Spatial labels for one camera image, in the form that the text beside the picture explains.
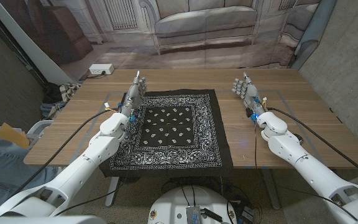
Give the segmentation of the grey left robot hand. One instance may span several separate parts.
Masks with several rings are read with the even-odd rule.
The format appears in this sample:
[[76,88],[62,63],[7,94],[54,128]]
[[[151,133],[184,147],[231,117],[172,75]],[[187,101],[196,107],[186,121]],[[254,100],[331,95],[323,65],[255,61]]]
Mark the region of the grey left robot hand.
[[128,110],[137,110],[142,104],[142,100],[146,91],[147,85],[145,78],[140,76],[140,71],[138,70],[133,84],[129,88],[129,91],[124,98],[123,107]]

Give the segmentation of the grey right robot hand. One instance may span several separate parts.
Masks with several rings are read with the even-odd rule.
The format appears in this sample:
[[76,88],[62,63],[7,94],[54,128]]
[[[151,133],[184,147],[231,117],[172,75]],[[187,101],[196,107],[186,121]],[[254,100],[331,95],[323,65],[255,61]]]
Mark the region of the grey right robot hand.
[[260,106],[258,90],[246,72],[243,80],[235,79],[232,91],[241,98],[247,108],[254,109]]

